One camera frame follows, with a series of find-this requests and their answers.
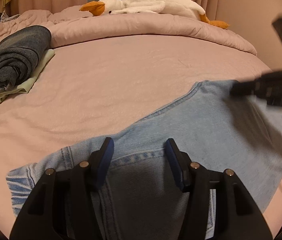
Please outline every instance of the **wall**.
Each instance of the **wall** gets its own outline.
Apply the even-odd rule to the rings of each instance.
[[[258,57],[273,70],[282,69],[282,44],[271,22],[282,14],[282,0],[218,0],[217,20],[251,42]]]

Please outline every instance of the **light blue jeans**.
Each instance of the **light blue jeans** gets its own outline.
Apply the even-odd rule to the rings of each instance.
[[[93,196],[108,240],[177,239],[188,194],[176,187],[164,156],[168,138],[207,169],[233,169],[261,211],[266,209],[282,178],[282,109],[268,108],[254,97],[229,98],[233,82],[196,83],[183,97],[110,135],[113,159],[105,184]],[[47,168],[73,168],[98,150],[105,137],[87,139],[10,171],[6,179],[14,213]],[[211,191],[206,238],[214,233],[215,210]]]

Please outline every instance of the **bed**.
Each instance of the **bed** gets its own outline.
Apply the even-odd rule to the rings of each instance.
[[[15,220],[8,171],[116,133],[197,81],[244,80],[269,71],[254,47],[231,31],[172,15],[91,17],[79,7],[55,14],[31,10],[0,25],[0,40],[43,25],[55,50],[30,93],[0,105],[0,229],[7,236]],[[282,180],[264,217],[275,236],[282,226]]]

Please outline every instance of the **white plush toy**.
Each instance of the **white plush toy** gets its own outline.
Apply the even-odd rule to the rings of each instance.
[[[89,11],[94,16],[138,12],[172,14],[201,20],[223,29],[229,26],[222,21],[210,21],[205,10],[192,0],[99,0],[84,4],[80,11]]]

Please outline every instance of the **folded green shirt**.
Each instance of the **folded green shirt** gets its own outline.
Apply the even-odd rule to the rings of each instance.
[[[0,93],[0,103],[2,103],[8,95],[10,94],[26,94],[30,91],[30,89],[33,87],[34,82],[37,80],[37,77],[47,64],[47,62],[54,56],[55,52],[53,49],[48,49],[43,52],[43,55],[34,69],[32,75],[30,78],[25,80],[22,84],[15,86],[11,91],[5,91]]]

